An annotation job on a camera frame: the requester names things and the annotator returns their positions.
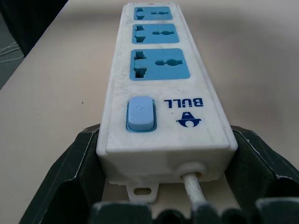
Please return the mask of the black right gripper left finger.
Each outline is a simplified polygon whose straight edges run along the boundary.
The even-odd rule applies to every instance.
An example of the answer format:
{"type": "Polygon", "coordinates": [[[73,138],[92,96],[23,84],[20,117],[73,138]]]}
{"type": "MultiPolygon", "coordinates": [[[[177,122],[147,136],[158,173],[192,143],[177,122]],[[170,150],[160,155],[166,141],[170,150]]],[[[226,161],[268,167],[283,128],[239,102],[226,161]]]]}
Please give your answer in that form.
{"type": "Polygon", "coordinates": [[[21,224],[86,224],[102,200],[105,174],[96,154],[100,125],[80,132],[54,162],[23,214],[21,224]]]}

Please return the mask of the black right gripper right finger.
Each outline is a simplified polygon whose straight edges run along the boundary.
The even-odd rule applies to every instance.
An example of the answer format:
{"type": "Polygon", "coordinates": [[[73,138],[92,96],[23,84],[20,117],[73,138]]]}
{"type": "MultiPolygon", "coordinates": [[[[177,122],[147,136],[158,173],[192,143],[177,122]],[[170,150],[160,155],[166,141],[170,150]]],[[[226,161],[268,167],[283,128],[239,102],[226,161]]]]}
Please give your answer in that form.
{"type": "Polygon", "coordinates": [[[238,143],[227,182],[253,224],[299,222],[299,171],[254,131],[232,127],[238,143]]]}

